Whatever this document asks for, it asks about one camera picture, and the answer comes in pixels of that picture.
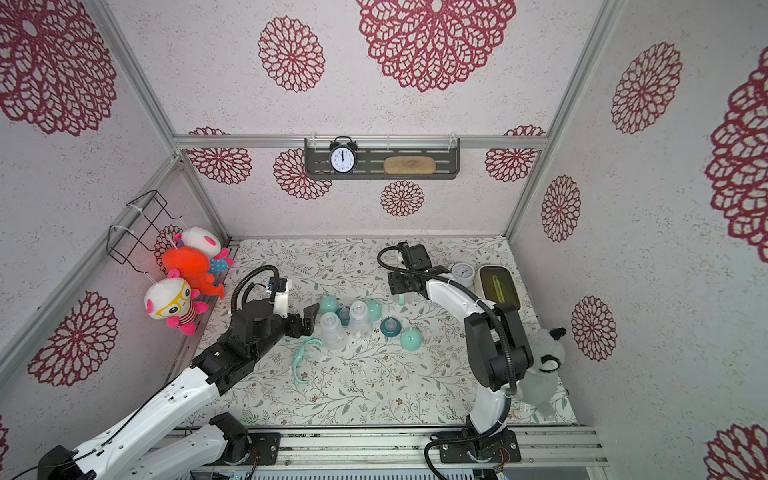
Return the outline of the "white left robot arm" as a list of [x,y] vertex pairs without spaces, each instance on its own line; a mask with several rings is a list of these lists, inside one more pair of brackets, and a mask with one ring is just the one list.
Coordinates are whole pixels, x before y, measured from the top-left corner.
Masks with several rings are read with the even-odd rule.
[[281,339],[311,335],[318,310],[313,304],[300,314],[281,315],[268,300],[247,302],[215,343],[137,410],[73,450],[58,445],[47,452],[38,462],[38,478],[176,479],[206,464],[247,462],[255,452],[249,430],[230,413],[170,445],[156,445],[249,376]]

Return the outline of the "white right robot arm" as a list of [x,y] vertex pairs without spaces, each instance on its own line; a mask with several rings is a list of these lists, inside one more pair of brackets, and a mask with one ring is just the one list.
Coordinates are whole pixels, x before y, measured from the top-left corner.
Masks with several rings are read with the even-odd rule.
[[440,266],[421,244],[345,240],[285,260],[303,301],[377,300],[403,324],[397,339],[352,334],[348,346],[313,362],[308,385],[288,396],[286,419],[455,424],[474,414],[486,430],[506,412],[532,361],[515,293],[482,295],[460,264]]

